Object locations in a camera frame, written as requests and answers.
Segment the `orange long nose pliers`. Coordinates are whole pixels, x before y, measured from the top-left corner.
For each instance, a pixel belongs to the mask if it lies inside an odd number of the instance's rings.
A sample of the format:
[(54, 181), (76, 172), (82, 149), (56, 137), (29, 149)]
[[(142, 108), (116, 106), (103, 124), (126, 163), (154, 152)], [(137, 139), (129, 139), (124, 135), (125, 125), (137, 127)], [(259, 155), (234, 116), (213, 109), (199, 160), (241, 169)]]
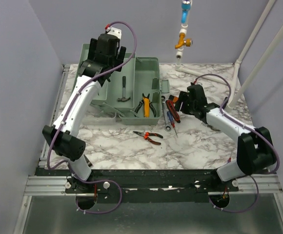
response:
[(133, 133), (143, 137), (146, 141), (149, 141), (150, 143), (154, 144), (154, 145), (161, 145), (160, 142), (154, 141), (152, 140), (150, 137), (159, 137), (161, 139), (163, 139), (163, 136), (157, 133), (150, 133), (150, 132), (139, 132), (139, 131), (134, 131)]

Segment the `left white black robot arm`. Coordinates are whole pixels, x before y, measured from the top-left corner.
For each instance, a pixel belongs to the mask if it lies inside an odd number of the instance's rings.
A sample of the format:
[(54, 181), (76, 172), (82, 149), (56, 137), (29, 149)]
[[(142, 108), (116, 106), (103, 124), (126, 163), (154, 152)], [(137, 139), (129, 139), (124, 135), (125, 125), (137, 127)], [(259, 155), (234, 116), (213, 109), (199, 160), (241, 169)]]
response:
[(91, 39), (87, 59), (79, 64), (75, 88), (52, 126), (44, 126), (42, 134), (49, 150), (65, 158), (79, 179), (77, 187), (84, 193), (93, 189), (91, 168), (83, 152), (86, 143), (79, 139), (81, 121), (88, 105), (114, 71), (120, 71), (126, 48), (120, 46), (121, 32), (115, 29)]

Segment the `green tool box clear lid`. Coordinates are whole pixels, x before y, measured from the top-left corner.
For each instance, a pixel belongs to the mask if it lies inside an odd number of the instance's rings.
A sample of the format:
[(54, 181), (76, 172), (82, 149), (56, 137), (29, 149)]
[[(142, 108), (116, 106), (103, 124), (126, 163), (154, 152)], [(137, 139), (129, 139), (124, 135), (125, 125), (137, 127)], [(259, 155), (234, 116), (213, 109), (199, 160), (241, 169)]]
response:
[[(83, 125), (113, 125), (120, 119), (124, 125), (157, 125), (162, 117), (161, 96), (168, 96), (170, 84), (161, 78), (157, 57), (133, 56), (128, 59), (121, 72), (114, 72), (110, 81), (106, 81), (99, 93), (93, 98), (82, 119)], [(127, 102), (118, 102), (122, 97), (122, 77), (126, 76), (125, 96), (131, 97)], [(150, 101), (157, 111), (154, 117), (144, 117), (143, 108), (136, 114), (134, 111), (144, 95), (150, 94)]]

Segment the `blue handle screwdriver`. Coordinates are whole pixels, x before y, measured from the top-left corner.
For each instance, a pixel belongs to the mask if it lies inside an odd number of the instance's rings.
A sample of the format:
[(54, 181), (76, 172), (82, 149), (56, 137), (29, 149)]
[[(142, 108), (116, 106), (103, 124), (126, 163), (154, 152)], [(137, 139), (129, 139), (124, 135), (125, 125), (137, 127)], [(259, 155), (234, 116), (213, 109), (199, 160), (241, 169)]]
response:
[(170, 111), (167, 111), (167, 116), (168, 116), (168, 119), (169, 119), (169, 121), (170, 121), (170, 123), (171, 123), (171, 126), (172, 126), (173, 129), (174, 129), (174, 132), (175, 132), (176, 137), (178, 137), (178, 134), (177, 134), (177, 131), (176, 131), (176, 128), (175, 128), (175, 122), (174, 122), (174, 119), (173, 119), (172, 114), (171, 114)]

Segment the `small black claw hammer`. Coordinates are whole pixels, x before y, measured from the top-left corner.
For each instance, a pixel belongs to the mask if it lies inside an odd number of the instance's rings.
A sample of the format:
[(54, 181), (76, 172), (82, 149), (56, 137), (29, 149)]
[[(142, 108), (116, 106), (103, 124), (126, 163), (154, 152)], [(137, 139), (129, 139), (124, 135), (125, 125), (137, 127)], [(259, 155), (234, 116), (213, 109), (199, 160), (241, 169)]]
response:
[(122, 77), (122, 97), (118, 98), (118, 102), (127, 102), (131, 99), (131, 97), (125, 96), (125, 88), (126, 88), (126, 76)]

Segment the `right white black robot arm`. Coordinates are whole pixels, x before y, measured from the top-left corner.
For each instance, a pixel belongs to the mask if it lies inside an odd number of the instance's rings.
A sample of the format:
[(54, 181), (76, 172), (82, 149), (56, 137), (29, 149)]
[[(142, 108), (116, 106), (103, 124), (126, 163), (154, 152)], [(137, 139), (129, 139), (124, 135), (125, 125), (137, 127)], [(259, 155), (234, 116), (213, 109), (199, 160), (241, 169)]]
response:
[(279, 164), (269, 130), (240, 122), (226, 113), (222, 106), (209, 103), (201, 85), (192, 84), (185, 92), (181, 91), (175, 109), (215, 127), (237, 144), (236, 159), (211, 172), (209, 182), (213, 190), (221, 191), (232, 179), (250, 176)]

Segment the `orange box cutter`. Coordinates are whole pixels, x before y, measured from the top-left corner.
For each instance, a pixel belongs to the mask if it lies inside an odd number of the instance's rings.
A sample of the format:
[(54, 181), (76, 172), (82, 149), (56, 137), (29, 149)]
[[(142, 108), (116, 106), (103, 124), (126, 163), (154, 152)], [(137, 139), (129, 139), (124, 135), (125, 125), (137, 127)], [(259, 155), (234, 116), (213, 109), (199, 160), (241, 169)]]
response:
[(144, 117), (150, 116), (150, 100), (148, 97), (143, 96)]

